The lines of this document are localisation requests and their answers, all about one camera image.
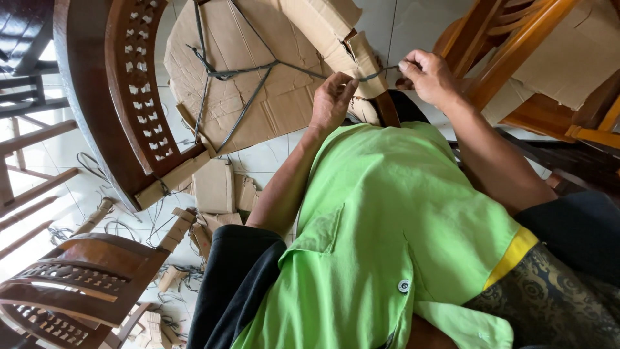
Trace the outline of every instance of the shirt pocket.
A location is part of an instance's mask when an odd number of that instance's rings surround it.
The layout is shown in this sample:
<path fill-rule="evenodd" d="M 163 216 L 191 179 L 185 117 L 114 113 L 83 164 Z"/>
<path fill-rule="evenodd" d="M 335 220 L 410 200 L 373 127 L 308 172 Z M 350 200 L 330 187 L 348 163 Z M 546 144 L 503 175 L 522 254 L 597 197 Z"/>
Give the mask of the shirt pocket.
<path fill-rule="evenodd" d="M 298 236 L 284 255 L 282 255 L 278 266 L 281 267 L 282 261 L 286 256 L 294 251 L 316 252 L 321 255 L 330 255 L 334 252 L 343 208 L 344 204 L 341 204 L 334 210 L 326 213 L 319 212 L 314 214 L 304 226 L 303 231 L 298 231 Z"/>

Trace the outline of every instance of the green shirt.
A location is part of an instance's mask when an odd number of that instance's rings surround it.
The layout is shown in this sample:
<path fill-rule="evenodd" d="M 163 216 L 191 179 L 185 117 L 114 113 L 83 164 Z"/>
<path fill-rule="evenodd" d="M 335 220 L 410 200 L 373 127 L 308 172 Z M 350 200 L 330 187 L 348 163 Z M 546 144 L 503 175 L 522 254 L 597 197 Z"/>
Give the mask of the green shirt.
<path fill-rule="evenodd" d="M 315 159 L 297 239 L 233 348 L 404 348 L 415 312 L 460 349 L 511 348 L 482 292 L 520 226 L 432 125 L 341 127 Z"/>

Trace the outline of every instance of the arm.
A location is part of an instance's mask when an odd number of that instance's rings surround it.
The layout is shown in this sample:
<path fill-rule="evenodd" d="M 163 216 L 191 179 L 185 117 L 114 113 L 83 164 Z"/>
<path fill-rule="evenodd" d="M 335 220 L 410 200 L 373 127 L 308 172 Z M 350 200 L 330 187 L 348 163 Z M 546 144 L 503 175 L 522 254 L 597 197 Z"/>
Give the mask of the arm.
<path fill-rule="evenodd" d="M 327 136 L 344 121 L 358 85 L 358 80 L 336 73 L 316 90 L 308 130 L 263 190 L 246 225 L 286 236 L 301 206 L 314 158 Z"/>
<path fill-rule="evenodd" d="M 465 174 L 476 189 L 501 203 L 511 215 L 557 199 L 527 160 L 467 101 L 441 56 L 414 50 L 399 66 L 407 78 L 402 85 L 413 86 L 423 101 L 449 118 Z"/>

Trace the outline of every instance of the shirt button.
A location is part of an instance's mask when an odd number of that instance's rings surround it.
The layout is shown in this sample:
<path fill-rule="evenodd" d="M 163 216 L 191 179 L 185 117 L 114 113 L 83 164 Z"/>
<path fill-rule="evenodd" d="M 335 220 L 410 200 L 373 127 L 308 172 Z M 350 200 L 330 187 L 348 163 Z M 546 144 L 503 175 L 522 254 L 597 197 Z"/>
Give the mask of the shirt button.
<path fill-rule="evenodd" d="M 410 285 L 411 283 L 409 282 L 409 280 L 402 280 L 401 282 L 398 283 L 398 290 L 400 292 L 407 293 L 409 292 Z"/>

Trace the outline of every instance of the yellow trim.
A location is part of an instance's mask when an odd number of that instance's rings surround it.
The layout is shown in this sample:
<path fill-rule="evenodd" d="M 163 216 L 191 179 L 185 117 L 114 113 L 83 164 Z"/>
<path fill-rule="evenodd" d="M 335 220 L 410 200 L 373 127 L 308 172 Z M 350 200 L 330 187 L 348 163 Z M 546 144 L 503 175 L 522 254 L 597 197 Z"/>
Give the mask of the yellow trim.
<path fill-rule="evenodd" d="M 491 275 L 489 275 L 487 282 L 484 284 L 484 289 L 482 290 L 484 291 L 493 286 L 499 279 L 506 276 L 536 243 L 538 243 L 538 238 L 528 229 L 520 227 L 506 249 L 506 253 L 504 253 L 504 256 L 497 263 L 495 268 L 493 268 L 493 271 L 491 271 Z"/>

